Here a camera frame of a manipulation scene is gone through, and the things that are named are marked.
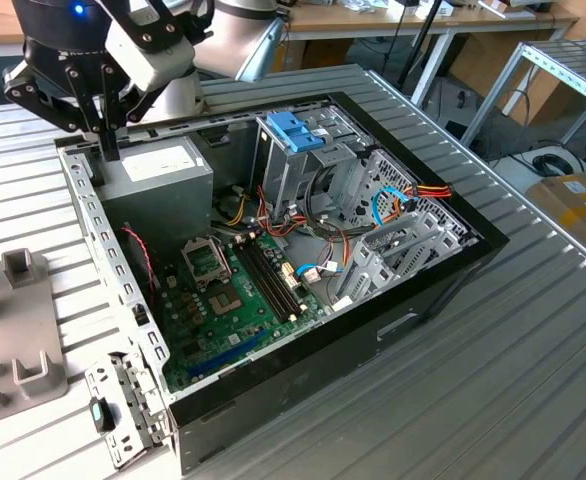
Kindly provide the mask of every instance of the gray plastic holder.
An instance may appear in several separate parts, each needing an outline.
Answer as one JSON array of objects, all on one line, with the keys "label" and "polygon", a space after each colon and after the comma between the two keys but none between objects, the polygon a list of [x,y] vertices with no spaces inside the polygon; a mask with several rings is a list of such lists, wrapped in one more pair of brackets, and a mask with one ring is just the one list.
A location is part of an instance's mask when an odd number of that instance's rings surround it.
[{"label": "gray plastic holder", "polygon": [[0,419],[68,388],[46,259],[27,249],[0,259]]}]

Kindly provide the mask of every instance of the yellow wire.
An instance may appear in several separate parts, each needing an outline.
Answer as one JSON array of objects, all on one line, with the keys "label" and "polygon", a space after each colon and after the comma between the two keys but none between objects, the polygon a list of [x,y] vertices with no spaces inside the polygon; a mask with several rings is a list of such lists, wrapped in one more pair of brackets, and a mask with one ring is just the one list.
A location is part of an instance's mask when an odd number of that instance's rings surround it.
[{"label": "yellow wire", "polygon": [[244,204],[246,203],[246,195],[242,195],[242,200],[240,200],[240,208],[235,215],[235,218],[227,223],[227,225],[233,226],[237,225],[242,221],[242,216],[244,216]]},{"label": "yellow wire", "polygon": [[423,188],[424,190],[448,190],[449,187],[428,187],[426,185],[418,185],[418,188]]}]

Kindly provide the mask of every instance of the label sticker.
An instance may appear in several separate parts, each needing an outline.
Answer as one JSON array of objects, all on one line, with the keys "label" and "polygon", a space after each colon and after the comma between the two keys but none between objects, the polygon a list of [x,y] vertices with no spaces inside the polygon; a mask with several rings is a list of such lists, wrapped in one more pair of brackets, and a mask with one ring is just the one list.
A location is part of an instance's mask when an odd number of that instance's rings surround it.
[{"label": "label sticker", "polygon": [[564,182],[564,185],[566,185],[566,188],[571,190],[573,193],[586,193],[586,187],[584,187],[584,185],[582,185],[580,182]]},{"label": "label sticker", "polygon": [[311,133],[316,137],[329,134],[329,132],[327,132],[324,128],[316,128],[315,130],[311,130]]},{"label": "label sticker", "polygon": [[195,162],[184,147],[163,148],[155,152],[131,155],[122,160],[122,166],[132,182],[166,175],[195,166]]}]

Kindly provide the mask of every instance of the blue clip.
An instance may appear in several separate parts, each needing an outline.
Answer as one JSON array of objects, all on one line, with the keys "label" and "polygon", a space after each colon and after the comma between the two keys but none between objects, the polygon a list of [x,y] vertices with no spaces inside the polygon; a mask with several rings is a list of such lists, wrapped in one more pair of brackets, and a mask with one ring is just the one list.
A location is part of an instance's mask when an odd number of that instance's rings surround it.
[{"label": "blue clip", "polygon": [[298,120],[291,112],[267,115],[266,123],[295,153],[324,146],[324,139],[313,135],[306,124]]}]

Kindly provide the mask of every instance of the silver metal panel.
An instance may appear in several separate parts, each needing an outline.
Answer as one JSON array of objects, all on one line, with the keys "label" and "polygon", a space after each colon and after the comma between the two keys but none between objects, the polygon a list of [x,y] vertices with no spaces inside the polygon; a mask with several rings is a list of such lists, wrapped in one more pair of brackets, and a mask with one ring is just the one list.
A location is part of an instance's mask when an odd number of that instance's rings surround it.
[{"label": "silver metal panel", "polygon": [[[224,111],[344,89],[511,241],[433,322],[194,478],[586,478],[586,253],[374,74],[343,66],[271,75],[268,94],[263,85],[218,80],[205,91]],[[115,474],[93,429],[81,373],[127,342],[61,170],[46,166],[59,132],[36,120],[12,137],[3,119],[22,115],[0,107],[0,251],[49,259],[70,388],[0,422],[0,478],[178,478],[168,449]]]},{"label": "silver metal panel", "polygon": [[522,56],[586,97],[586,41],[532,42]]}]

